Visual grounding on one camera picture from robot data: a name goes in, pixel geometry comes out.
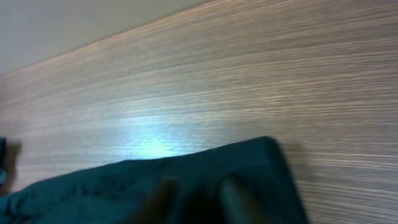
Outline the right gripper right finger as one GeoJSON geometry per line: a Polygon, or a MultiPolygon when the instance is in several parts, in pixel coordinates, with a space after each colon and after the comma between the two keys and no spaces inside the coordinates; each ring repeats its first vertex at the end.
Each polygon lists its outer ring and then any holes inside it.
{"type": "Polygon", "coordinates": [[[220,185],[220,203],[229,224],[269,224],[258,201],[236,179],[227,178],[220,185]]]}

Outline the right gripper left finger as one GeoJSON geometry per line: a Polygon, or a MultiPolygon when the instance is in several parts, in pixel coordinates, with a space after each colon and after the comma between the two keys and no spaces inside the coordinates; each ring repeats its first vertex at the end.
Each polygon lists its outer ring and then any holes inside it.
{"type": "Polygon", "coordinates": [[[177,191],[177,180],[172,177],[162,179],[153,194],[144,203],[143,207],[129,217],[127,224],[160,223],[168,212],[173,197],[177,191]]]}

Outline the black shorts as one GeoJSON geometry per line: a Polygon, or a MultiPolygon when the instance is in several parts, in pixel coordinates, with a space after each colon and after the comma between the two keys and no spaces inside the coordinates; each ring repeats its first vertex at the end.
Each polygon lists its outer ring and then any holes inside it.
{"type": "Polygon", "coordinates": [[[160,223],[226,223],[220,185],[227,178],[254,196],[271,223],[308,222],[282,149],[270,137],[42,180],[1,197],[1,222],[125,223],[166,177],[177,180],[177,191],[160,223]]]}

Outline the folded grey shorts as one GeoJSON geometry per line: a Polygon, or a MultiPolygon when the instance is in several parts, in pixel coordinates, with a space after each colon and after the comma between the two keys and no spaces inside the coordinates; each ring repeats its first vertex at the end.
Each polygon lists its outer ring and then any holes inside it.
{"type": "Polygon", "coordinates": [[[5,166],[6,159],[6,139],[0,138],[0,185],[3,186],[7,179],[7,172],[5,166]]]}

